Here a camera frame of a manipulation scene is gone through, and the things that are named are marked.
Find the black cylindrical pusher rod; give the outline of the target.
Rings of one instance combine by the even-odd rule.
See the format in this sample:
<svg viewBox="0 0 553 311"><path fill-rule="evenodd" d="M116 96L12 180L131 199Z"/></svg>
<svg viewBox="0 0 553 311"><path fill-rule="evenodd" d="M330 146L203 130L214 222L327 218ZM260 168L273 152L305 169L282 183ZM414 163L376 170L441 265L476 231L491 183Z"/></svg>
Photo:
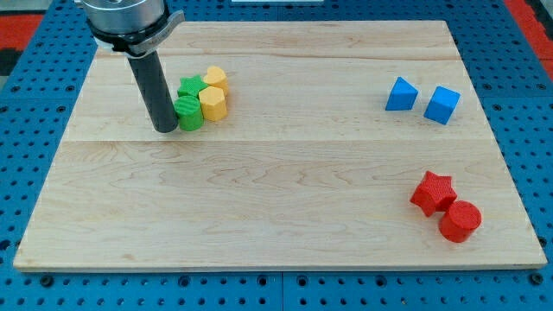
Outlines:
<svg viewBox="0 0 553 311"><path fill-rule="evenodd" d="M173 101L157 52L129 58L131 71L156 131L169 133L178 125Z"/></svg>

